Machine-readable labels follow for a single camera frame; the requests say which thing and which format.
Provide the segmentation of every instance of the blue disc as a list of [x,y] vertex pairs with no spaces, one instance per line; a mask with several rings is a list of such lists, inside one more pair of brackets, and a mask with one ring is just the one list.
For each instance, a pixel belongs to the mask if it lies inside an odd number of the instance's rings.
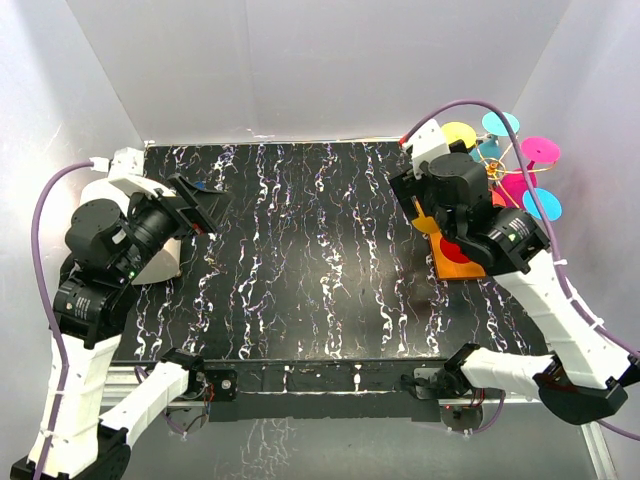
[[[518,130],[520,130],[520,122],[518,121],[518,119],[510,113],[502,113],[505,117],[507,117],[509,125],[511,125],[513,131],[515,133],[518,133]],[[502,120],[500,120],[500,118],[493,112],[489,112],[484,117],[482,117],[482,126],[487,132],[492,133],[493,135],[498,135],[500,137],[506,137],[508,135],[507,129],[504,128]]]
[[480,153],[484,158],[495,158],[497,160],[502,156],[502,149],[500,148],[500,145],[498,145],[498,142],[496,142],[496,137],[490,138],[471,150],[469,155],[471,155],[476,162],[480,161],[478,150],[480,150]]
[[[560,200],[558,200],[553,193],[545,190],[544,188],[536,188],[536,193],[538,194],[540,203],[542,203],[542,208],[544,208],[544,211],[547,213],[549,220],[553,222],[559,219],[560,215],[562,215],[562,205],[560,205]],[[524,192],[524,195],[522,196],[522,203],[524,204],[524,208],[527,209],[527,212],[537,219],[542,218],[540,216],[540,212],[538,212],[538,209],[533,203],[533,198],[528,190]]]

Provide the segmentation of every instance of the colorful toy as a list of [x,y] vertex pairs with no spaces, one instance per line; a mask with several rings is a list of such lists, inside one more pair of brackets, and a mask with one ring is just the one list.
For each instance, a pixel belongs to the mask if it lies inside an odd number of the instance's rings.
[[[513,115],[506,113],[511,127],[517,133],[520,122]],[[535,207],[531,194],[520,169],[509,170],[505,165],[505,158],[513,145],[502,148],[501,137],[507,137],[507,131],[494,113],[488,113],[482,119],[482,126],[486,133],[477,135],[475,130],[462,122],[450,122],[442,126],[442,132],[448,144],[462,140],[469,154],[485,165],[494,205],[503,205],[526,210],[535,218],[540,213]],[[544,137],[528,137],[521,143],[523,153],[529,159],[527,170],[531,175],[536,192],[542,206],[552,221],[562,215],[560,201],[549,191],[537,188],[537,173],[546,172],[556,166],[560,158],[560,148],[551,140]],[[442,280],[473,279],[486,276],[483,268],[471,262],[460,249],[447,242],[441,235],[435,221],[425,217],[420,207],[416,205],[419,217],[413,220],[413,225],[422,233],[429,235],[433,252],[436,274]]]

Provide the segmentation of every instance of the metal bracket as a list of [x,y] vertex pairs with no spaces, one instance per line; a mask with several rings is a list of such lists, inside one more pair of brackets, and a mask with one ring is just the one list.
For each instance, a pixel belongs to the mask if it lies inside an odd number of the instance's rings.
[[238,393],[238,375],[235,370],[205,367],[207,382],[213,386],[213,402],[232,402]]

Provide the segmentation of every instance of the yellow disc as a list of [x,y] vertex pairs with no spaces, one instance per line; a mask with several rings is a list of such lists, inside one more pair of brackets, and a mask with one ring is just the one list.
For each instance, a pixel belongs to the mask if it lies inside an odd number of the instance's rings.
[[440,231],[438,228],[438,224],[433,219],[433,217],[425,217],[422,212],[422,208],[420,208],[420,204],[418,202],[414,203],[416,210],[418,211],[418,218],[415,220],[411,220],[412,225],[418,230],[420,233],[437,233]]
[[449,122],[442,126],[448,144],[452,144],[456,140],[462,140],[464,146],[472,148],[476,144],[476,131],[471,125],[462,122]]

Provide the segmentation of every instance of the red disc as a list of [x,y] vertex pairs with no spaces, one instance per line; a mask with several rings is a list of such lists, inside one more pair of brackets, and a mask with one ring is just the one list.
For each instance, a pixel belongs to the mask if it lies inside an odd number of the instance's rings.
[[491,190],[491,201],[494,205],[502,205],[503,207],[507,206],[507,202],[505,201],[505,199],[502,198],[502,195],[500,195],[495,190]]
[[455,243],[448,242],[444,237],[440,238],[440,250],[442,254],[455,263],[469,263],[471,260],[460,251],[460,247]]

